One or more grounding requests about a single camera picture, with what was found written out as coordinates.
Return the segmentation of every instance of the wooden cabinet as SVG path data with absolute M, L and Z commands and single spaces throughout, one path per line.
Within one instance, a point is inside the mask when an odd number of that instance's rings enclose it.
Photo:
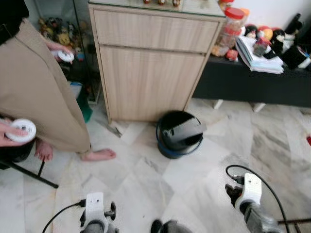
M 109 120 L 185 110 L 224 18 L 97 1 L 89 10 Z

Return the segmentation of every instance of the black table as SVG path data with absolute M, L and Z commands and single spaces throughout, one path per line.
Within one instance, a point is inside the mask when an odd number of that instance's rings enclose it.
M 310 71 L 252 72 L 239 60 L 210 56 L 193 97 L 311 107 Z

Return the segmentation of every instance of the beige pants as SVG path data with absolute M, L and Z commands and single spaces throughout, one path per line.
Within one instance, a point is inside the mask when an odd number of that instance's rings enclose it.
M 82 113 L 67 80 L 27 20 L 0 46 L 0 114 L 26 118 L 37 137 L 63 151 L 91 150 Z

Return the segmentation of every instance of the white controller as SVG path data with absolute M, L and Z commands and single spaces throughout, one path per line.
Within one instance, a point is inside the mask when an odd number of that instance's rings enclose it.
M 30 120 L 17 119 L 13 121 L 10 124 L 10 126 L 28 132 L 28 134 L 25 136 L 19 136 L 19 135 L 15 135 L 12 133 L 5 133 L 5 135 L 8 138 L 10 138 L 12 141 L 24 143 L 24 142 L 30 142 L 31 140 L 35 138 L 36 127 L 35 127 L 35 124 L 33 124 Z
M 62 50 L 54 50 L 51 51 L 53 56 L 58 56 L 60 59 L 62 59 L 64 62 L 72 62 L 74 60 L 74 55 L 72 52 L 64 52 Z

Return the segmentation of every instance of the bare foot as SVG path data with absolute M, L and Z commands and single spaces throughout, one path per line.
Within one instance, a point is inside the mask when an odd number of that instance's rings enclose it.
M 53 158 L 52 146 L 41 139 L 37 139 L 35 143 L 35 157 L 44 162 L 51 161 Z
M 116 153 L 111 149 L 103 149 L 97 152 L 91 152 L 84 158 L 83 161 L 100 161 L 100 160 L 110 160 L 116 157 Z

